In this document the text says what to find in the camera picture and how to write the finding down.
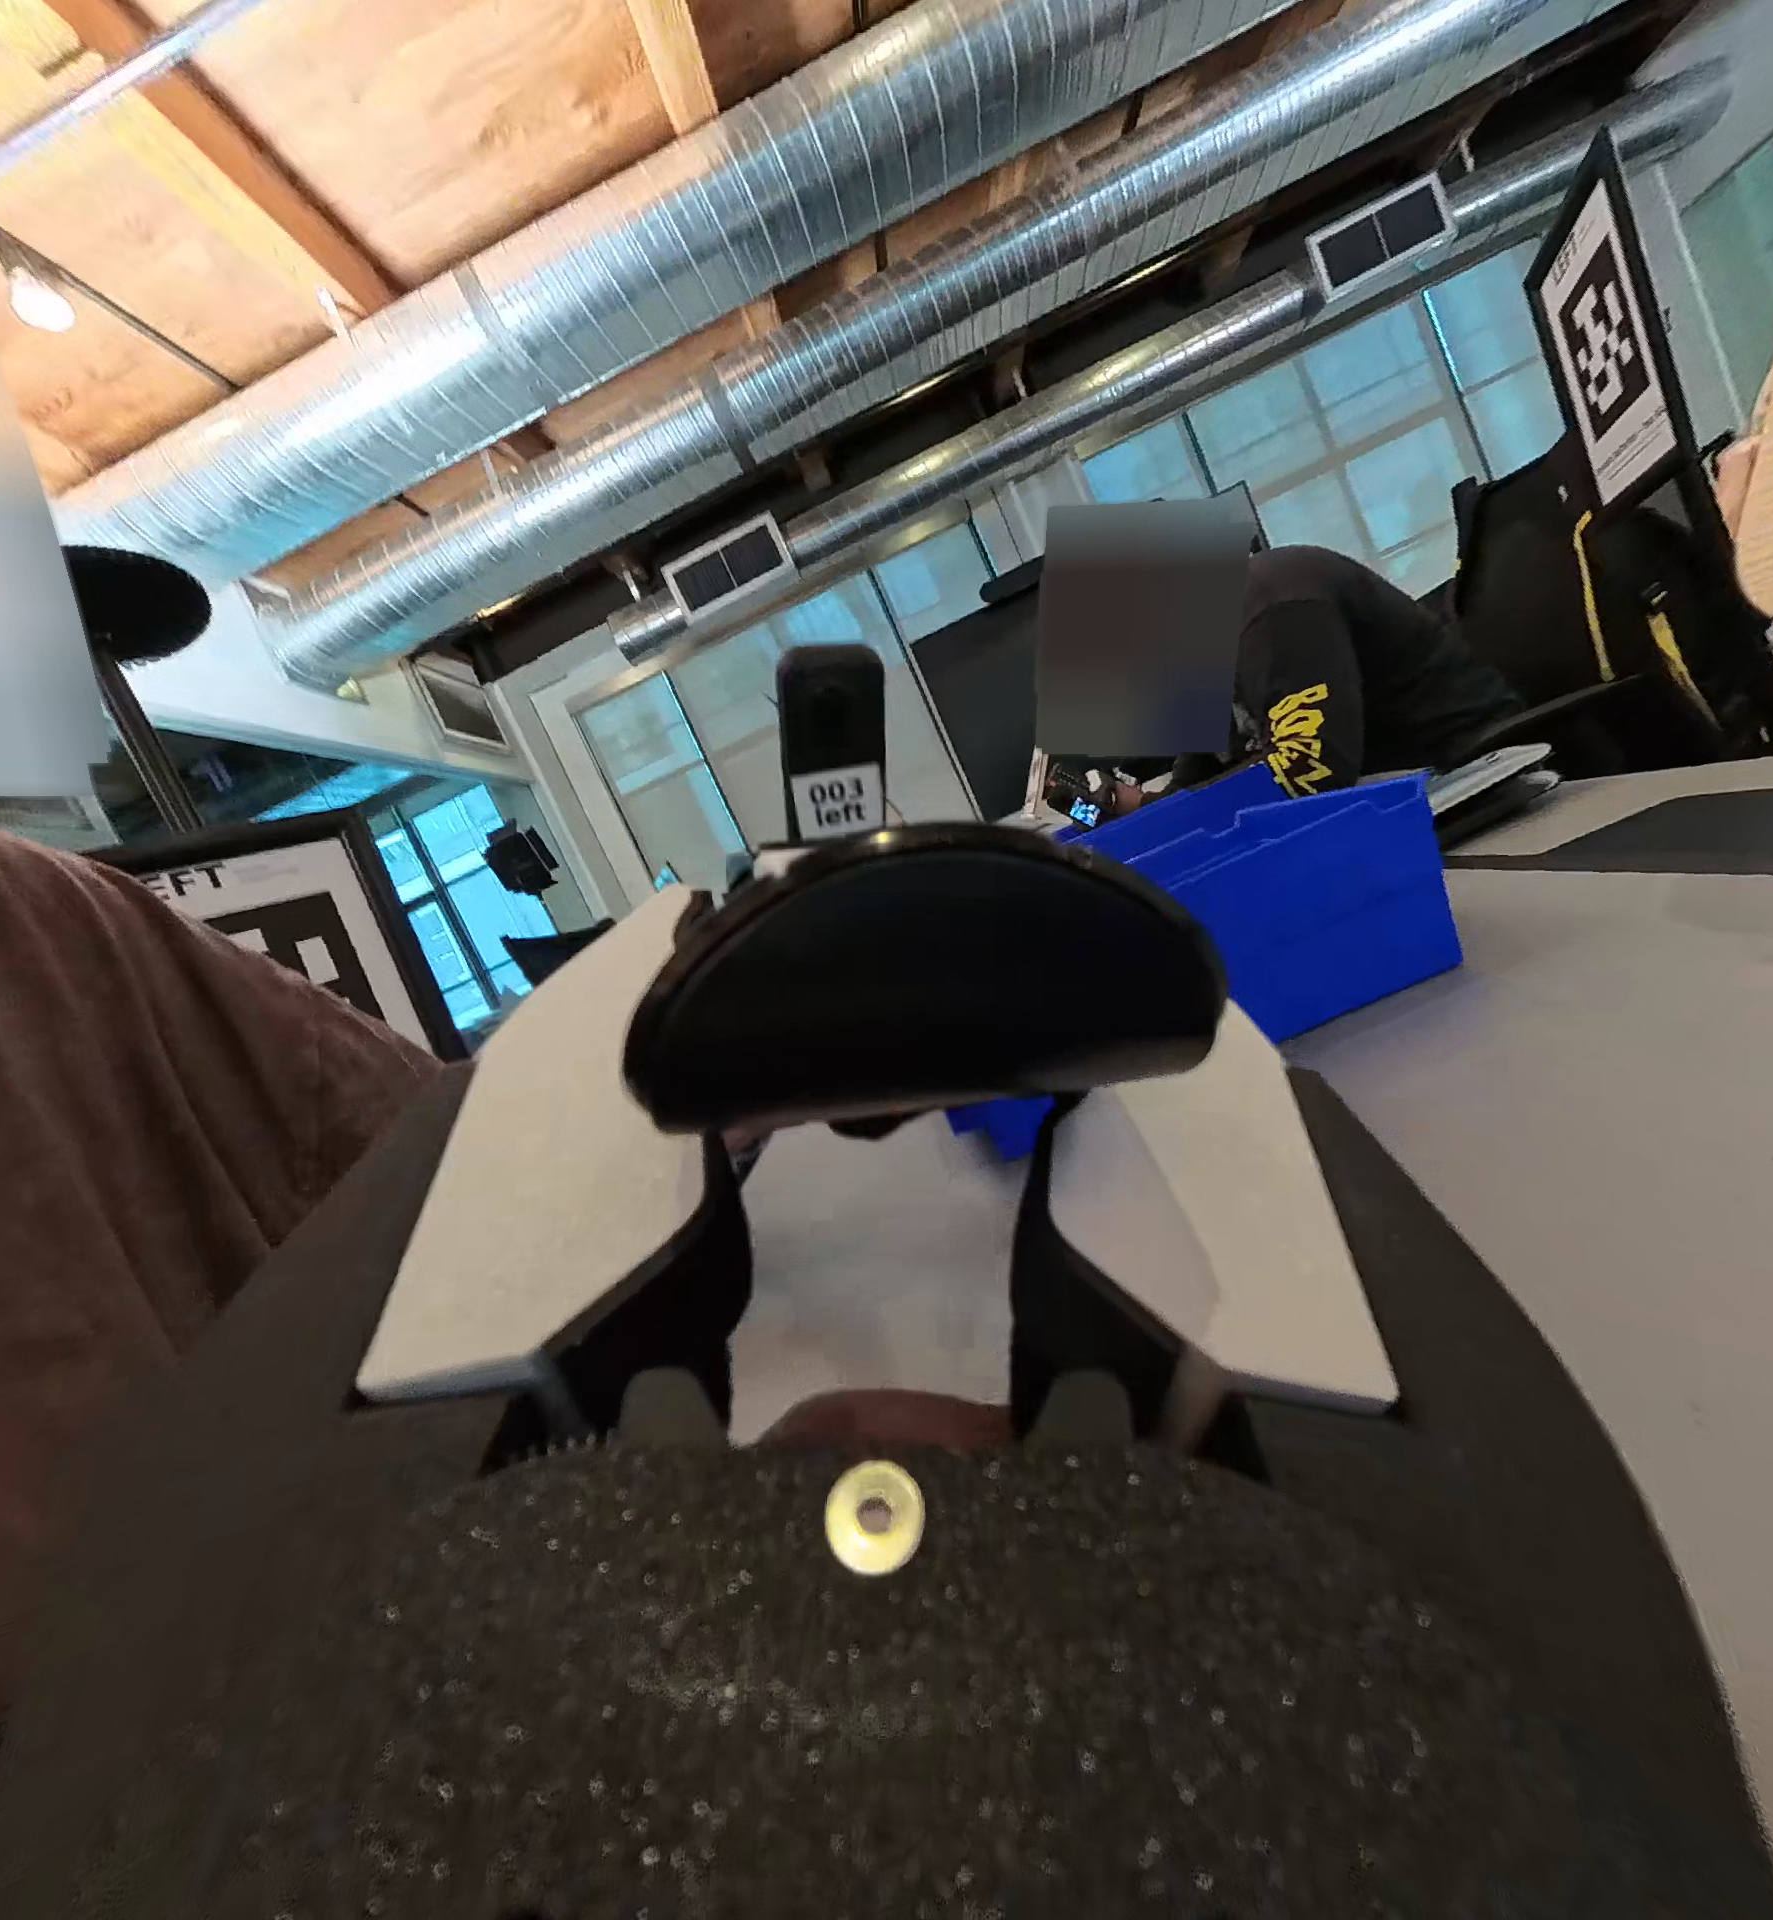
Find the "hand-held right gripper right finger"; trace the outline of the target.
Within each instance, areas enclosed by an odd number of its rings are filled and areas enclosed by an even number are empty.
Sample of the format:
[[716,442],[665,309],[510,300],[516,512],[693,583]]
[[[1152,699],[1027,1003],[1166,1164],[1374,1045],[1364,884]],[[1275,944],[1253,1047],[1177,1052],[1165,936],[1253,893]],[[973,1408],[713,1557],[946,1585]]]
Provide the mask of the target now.
[[1095,1270],[1173,1368],[1152,1430],[1232,1395],[1379,1418],[1398,1380],[1279,1047],[1231,1003],[1195,1067],[1089,1091],[1040,1133],[1046,1247]]

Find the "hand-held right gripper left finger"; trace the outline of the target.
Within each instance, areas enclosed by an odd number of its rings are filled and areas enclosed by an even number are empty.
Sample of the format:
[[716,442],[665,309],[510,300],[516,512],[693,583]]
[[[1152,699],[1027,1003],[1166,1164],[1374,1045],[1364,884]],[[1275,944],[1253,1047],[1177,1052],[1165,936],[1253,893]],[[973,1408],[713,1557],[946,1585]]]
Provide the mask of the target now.
[[354,1384],[370,1404],[523,1393],[584,1430],[679,1369],[730,1415],[751,1239],[718,1135],[657,1129],[622,1054],[697,895],[604,929],[476,1056]]

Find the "black remote control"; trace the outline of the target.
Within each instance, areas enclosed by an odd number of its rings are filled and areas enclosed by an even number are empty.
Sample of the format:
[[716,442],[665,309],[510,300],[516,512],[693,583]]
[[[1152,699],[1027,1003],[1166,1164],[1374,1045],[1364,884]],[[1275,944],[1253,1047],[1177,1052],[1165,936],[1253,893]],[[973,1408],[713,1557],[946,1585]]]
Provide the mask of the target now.
[[1229,1003],[1209,929],[1083,842],[883,828],[684,909],[619,1067],[664,1133],[766,1133],[1177,1075]]

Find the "blue storage bin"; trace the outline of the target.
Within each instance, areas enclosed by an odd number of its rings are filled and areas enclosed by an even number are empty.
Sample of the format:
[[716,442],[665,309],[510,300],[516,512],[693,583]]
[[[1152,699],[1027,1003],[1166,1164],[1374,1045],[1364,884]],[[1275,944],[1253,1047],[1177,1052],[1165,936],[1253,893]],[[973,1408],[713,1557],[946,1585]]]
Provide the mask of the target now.
[[1128,870],[1197,924],[1229,1003],[1272,1044],[1455,969],[1463,945],[1427,783],[1291,797],[1266,764],[1090,828],[1035,828]]

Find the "grey desk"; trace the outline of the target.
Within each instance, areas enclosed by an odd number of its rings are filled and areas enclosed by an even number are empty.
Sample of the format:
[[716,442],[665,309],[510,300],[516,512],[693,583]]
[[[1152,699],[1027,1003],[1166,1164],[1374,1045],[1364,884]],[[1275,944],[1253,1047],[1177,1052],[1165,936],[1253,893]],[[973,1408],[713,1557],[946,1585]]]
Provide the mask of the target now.
[[[1773,1723],[1773,757],[1581,781],[1448,871],[1465,963],[1288,1044],[1609,1430],[1747,1725]],[[805,1393],[994,1395],[1016,1170],[943,1117],[782,1138],[733,1436]]]

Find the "black monitor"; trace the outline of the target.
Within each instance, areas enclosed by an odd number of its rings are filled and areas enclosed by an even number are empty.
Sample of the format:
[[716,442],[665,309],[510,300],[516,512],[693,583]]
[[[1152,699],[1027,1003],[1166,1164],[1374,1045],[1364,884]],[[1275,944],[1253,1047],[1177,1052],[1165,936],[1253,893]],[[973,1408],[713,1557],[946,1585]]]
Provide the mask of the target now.
[[986,821],[1025,811],[1037,760],[1037,581],[992,593],[919,637],[919,674],[970,801]]

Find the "white marker tag board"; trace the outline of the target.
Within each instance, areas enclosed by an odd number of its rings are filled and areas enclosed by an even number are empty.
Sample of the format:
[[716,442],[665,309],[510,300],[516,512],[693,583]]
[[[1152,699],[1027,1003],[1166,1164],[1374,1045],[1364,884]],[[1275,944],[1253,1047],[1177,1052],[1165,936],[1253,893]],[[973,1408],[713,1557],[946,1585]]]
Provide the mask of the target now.
[[467,1047],[358,810],[199,828],[87,853],[446,1064]]
[[1601,521],[1660,506],[1720,534],[1702,443],[1667,338],[1615,132],[1589,139],[1523,278],[1576,501]]

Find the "person's brown shirt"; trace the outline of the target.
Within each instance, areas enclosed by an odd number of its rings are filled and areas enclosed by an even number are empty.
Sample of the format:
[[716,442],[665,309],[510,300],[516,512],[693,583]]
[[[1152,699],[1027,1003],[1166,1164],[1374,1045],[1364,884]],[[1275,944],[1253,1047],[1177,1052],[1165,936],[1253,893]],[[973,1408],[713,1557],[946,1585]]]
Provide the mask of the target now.
[[59,1464],[440,1070],[132,876],[0,830],[0,1733]]

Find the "silver laptop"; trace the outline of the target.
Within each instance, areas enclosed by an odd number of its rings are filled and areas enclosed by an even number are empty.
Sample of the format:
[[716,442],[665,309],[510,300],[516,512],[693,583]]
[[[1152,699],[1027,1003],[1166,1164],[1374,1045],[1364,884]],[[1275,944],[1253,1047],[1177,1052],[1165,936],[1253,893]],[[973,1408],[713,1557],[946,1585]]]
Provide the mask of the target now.
[[1477,755],[1474,760],[1427,779],[1430,816],[1441,823],[1446,816],[1483,803],[1523,778],[1536,778],[1550,761],[1552,746],[1544,740],[1517,742]]

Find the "black floor lamp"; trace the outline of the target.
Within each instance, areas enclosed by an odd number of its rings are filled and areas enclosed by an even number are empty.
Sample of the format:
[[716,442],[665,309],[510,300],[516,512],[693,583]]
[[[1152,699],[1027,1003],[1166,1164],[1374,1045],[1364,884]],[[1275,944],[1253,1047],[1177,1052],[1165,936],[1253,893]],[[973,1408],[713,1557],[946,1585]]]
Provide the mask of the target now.
[[92,543],[63,543],[59,554],[101,708],[163,826],[197,831],[197,808],[132,691],[128,667],[195,644],[212,619],[210,596],[188,571],[147,554]]

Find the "white duct vent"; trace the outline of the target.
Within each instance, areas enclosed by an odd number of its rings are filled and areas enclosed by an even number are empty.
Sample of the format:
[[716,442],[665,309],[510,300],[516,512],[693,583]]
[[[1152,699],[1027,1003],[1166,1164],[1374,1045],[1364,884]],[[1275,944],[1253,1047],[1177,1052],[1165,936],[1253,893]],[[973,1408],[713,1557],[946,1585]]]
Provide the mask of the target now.
[[1315,228],[1304,247],[1321,300],[1330,305],[1439,255],[1457,233],[1446,187],[1439,172],[1427,172]]
[[733,608],[798,577],[798,564],[769,512],[696,543],[662,565],[664,587],[686,619]]

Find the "silver ventilation duct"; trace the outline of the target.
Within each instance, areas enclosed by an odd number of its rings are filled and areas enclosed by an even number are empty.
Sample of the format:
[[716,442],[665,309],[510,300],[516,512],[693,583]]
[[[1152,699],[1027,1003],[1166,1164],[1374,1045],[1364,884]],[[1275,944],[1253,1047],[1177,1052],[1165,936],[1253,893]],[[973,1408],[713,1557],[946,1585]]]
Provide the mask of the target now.
[[1217,81],[1078,165],[555,446],[262,618],[332,693],[735,483],[1066,302],[1179,249],[1615,3],[1377,3]]
[[625,661],[652,660],[692,625],[716,625],[750,601],[775,601],[779,581],[961,507],[974,491],[1038,472],[1104,425],[1130,425],[1204,390],[1231,362],[1301,332],[1329,300],[1307,265],[1268,273],[773,525],[779,568],[751,585],[692,611],[665,565],[657,591],[609,611],[593,633]]
[[255,571],[1276,11],[908,3],[63,491],[57,539]]

